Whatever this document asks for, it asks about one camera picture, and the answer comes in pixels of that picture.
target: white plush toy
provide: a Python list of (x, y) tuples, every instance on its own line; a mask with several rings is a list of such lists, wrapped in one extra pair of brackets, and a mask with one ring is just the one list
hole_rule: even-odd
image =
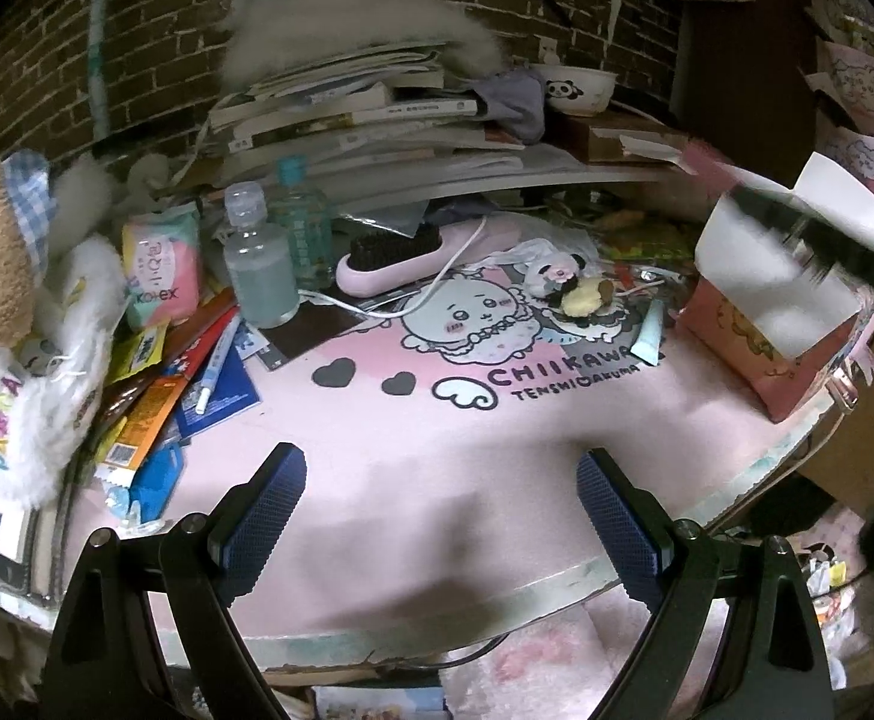
[(120, 257), (100, 236), (52, 265), (44, 286), (30, 338), (15, 351), (0, 347), (0, 505), (37, 508), (58, 493), (99, 405), (126, 307)]

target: bowl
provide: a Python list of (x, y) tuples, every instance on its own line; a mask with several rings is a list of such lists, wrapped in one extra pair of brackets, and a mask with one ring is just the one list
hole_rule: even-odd
[(616, 84), (616, 73), (565, 65), (531, 65), (546, 81), (546, 103), (573, 116), (607, 110)]

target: teal bottle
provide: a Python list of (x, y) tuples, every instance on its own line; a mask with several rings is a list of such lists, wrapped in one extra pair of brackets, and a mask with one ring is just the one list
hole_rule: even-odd
[(280, 189), (268, 202), (273, 223), (287, 231), (297, 283), (306, 290), (325, 290), (333, 284), (333, 241), (328, 199), (306, 181), (304, 157), (277, 162)]

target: pen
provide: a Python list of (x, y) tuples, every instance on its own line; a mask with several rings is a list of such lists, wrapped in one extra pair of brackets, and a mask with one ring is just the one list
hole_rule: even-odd
[(234, 314), (224, 332), (221, 333), (217, 340), (217, 346), (213, 347), (213, 352), (210, 353), (210, 360), (206, 364), (206, 370), (203, 376), (200, 377), (200, 396), (197, 398), (197, 407), (194, 409), (198, 415), (203, 415), (206, 411), (206, 406), (210, 402), (210, 395), (213, 395), (213, 389), (217, 386), (217, 379), (220, 378), (220, 370), (224, 367), (224, 360), (227, 359), (227, 353), (231, 350), (231, 345), (234, 343), (234, 338), (237, 336), (237, 328), (240, 327), (240, 314)]

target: mouthwash bottle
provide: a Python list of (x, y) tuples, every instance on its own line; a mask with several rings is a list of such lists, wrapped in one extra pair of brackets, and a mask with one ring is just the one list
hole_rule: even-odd
[(234, 232), (224, 244), (224, 262), (237, 293), (240, 313), (256, 327), (278, 327), (297, 313), (287, 233), (267, 220), (267, 201), (256, 181), (232, 184), (224, 193)]
[(333, 284), (331, 214), (327, 198), (304, 178), (304, 157), (277, 162), (280, 189), (268, 204), (269, 218), (287, 230), (297, 283), (307, 290), (323, 290)]

